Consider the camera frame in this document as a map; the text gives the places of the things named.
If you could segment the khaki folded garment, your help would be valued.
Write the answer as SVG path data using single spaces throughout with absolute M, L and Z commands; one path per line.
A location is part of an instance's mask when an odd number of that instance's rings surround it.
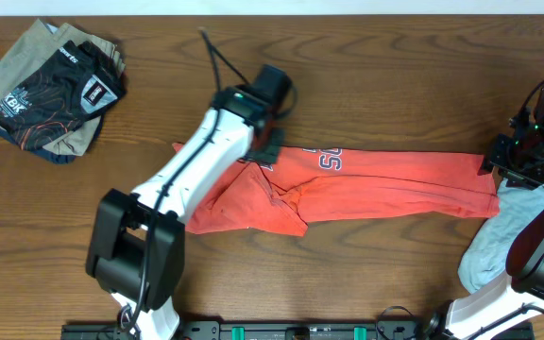
M 0 59 L 0 99 L 37 71 L 58 48 L 69 41 L 75 44 L 93 43 L 107 57 L 108 64 L 118 76 L 125 70 L 125 64 L 113 42 L 69 24 L 55 27 L 36 20 Z M 100 117 L 90 119 L 82 127 L 63 134 L 42 149 L 59 155 L 82 156 L 92 143 L 96 126 L 101 120 Z

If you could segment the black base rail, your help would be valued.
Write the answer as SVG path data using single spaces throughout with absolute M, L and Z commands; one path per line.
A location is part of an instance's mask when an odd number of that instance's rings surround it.
M 220 324 L 216 321 L 197 321 L 180 326 L 173 340 L 376 340 L 382 331 L 388 339 L 415 339 L 415 321 L 384 321 L 378 328 L 374 323 L 339 324 Z M 121 333 L 113 325 L 64 325 L 61 340 L 118 340 L 137 339 Z M 533 326 L 523 322 L 492 339 L 534 340 Z

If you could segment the navy folded garment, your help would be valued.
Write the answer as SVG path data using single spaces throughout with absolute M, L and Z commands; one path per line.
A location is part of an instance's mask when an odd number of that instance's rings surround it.
M 92 137 L 93 142 L 98 138 L 101 132 L 101 129 L 103 127 L 103 124 L 104 124 L 104 121 L 101 120 L 96 126 L 96 130 Z M 10 142 L 13 145 L 15 144 L 14 140 L 1 128 L 0 128 L 0 137 Z M 49 162 L 52 162 L 54 164 L 68 164 L 73 162 L 77 158 L 77 156 L 75 155 L 59 155 L 51 151 L 47 151 L 45 149 L 38 149 L 38 150 L 32 151 L 32 154 L 40 158 L 43 158 Z

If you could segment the light blue t-shirt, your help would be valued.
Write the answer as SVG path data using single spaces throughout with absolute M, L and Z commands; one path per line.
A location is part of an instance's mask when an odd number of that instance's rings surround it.
M 507 182 L 503 179 L 497 192 L 500 212 L 480 227 L 457 270 L 471 294 L 500 275 L 516 237 L 544 210 L 544 184 L 529 190 L 508 187 Z

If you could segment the black patterned folded shirt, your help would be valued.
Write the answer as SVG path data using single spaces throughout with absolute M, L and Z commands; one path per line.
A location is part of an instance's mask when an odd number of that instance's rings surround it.
M 35 151 L 103 115 L 126 94 L 95 44 L 67 42 L 0 99 L 0 127 L 23 150 Z

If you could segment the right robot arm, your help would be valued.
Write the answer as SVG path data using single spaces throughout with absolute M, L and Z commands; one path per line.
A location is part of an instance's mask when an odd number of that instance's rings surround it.
M 510 120 L 512 136 L 497 136 L 484 157 L 482 173 L 497 171 L 508 187 L 544 191 L 544 79 L 531 92 L 533 109 L 523 105 Z M 544 315 L 544 208 L 508 242 L 497 278 L 468 297 L 438 311 L 425 339 L 531 339 L 523 323 Z

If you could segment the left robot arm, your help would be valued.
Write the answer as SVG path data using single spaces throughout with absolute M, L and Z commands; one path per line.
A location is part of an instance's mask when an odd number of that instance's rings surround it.
M 114 324 L 67 325 L 64 339 L 171 339 L 179 327 L 172 296 L 184 268 L 185 228 L 198 204 L 236 162 L 274 163 L 284 133 L 273 126 L 295 91 L 281 69 L 217 92 L 191 139 L 131 193 L 99 202 L 86 272 L 120 303 Z

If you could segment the red t-shirt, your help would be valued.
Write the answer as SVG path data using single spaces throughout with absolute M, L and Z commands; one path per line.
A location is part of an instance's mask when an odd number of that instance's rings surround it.
M 302 236 L 309 224 L 500 211 L 495 180 L 466 153 L 283 147 L 273 164 L 236 162 L 195 209 L 194 234 L 256 229 Z

